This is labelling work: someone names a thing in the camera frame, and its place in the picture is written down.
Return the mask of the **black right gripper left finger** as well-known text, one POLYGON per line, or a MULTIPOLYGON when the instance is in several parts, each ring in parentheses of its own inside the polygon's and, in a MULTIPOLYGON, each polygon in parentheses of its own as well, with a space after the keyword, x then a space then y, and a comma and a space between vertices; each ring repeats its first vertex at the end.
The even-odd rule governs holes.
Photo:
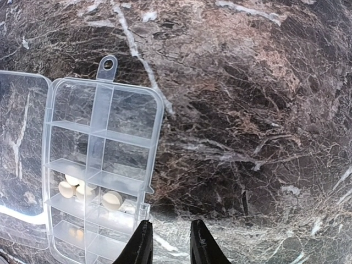
POLYGON ((153 227, 142 220, 113 264, 152 264, 153 227))

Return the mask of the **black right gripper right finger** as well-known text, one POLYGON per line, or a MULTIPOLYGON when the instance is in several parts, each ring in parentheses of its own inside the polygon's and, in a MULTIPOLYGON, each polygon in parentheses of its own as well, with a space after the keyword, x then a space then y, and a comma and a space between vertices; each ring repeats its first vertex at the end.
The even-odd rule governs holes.
POLYGON ((191 223, 190 262, 192 264, 230 264, 201 219, 194 220, 191 223))

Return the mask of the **clear plastic pill organizer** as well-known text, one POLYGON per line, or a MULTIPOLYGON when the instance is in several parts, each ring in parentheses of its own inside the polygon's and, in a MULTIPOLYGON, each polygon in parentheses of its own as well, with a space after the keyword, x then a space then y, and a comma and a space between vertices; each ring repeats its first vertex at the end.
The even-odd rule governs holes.
POLYGON ((114 82, 117 69, 105 56, 93 80, 1 71, 2 239, 61 263, 111 263, 148 219, 163 102, 148 87, 114 82), (65 174, 97 185, 97 196, 64 198, 65 174), (101 205, 108 191, 122 196, 119 210, 101 205))

